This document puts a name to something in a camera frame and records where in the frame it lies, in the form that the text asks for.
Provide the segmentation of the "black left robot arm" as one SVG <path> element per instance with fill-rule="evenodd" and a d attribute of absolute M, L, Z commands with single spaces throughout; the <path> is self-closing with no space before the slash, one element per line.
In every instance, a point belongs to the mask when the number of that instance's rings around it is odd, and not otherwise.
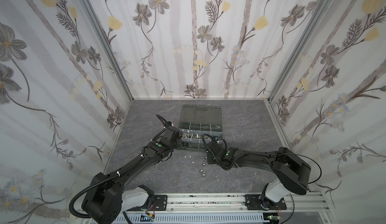
<path fill-rule="evenodd" d="M 141 153 L 123 167 L 105 175 L 99 173 L 90 186 L 77 193 L 69 203 L 70 213 L 98 224 L 111 224 L 122 212 L 126 185 L 149 167 L 158 164 L 181 147 L 181 131 L 157 115 L 163 130 L 141 149 Z"/>

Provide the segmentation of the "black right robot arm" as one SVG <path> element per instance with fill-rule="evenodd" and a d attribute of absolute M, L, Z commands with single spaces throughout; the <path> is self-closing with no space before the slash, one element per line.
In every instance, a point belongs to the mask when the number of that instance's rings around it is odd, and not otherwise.
<path fill-rule="evenodd" d="M 305 195 L 308 185 L 316 183 L 322 176 L 321 166 L 310 157 L 319 168 L 319 176 L 311 181 L 312 168 L 303 160 L 304 155 L 296 154 L 286 147 L 277 151 L 253 152 L 238 148 L 229 148 L 226 141 L 224 146 L 218 144 L 217 139 L 209 134 L 202 134 L 202 142 L 209 164 L 216 164 L 225 171 L 232 168 L 250 167 L 269 171 L 276 175 L 277 181 L 267 183 L 256 201 L 250 201 L 259 210 L 269 211 L 283 201 L 283 198 L 292 195 Z"/>

